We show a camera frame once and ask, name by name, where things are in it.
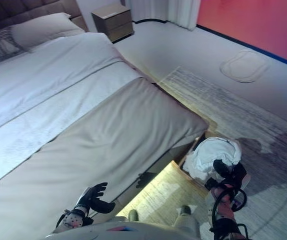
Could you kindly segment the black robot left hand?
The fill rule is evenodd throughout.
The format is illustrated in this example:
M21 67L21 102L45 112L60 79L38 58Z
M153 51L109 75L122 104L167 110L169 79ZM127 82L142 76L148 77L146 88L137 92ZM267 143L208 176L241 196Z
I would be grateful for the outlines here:
M79 197L75 208L86 209L88 216L90 209L101 214L111 213L116 204L114 202L106 202L100 199L104 195L108 183L102 182L93 187L87 187Z

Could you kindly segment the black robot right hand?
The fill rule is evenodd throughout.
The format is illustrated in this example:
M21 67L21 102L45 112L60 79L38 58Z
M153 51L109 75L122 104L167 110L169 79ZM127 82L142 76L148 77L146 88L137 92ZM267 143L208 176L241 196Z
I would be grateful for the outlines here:
M236 165L228 166L222 159L216 159L213 162L213 168L217 174L223 178L224 184L229 184L241 188L242 181L247 175L244 166L239 162Z

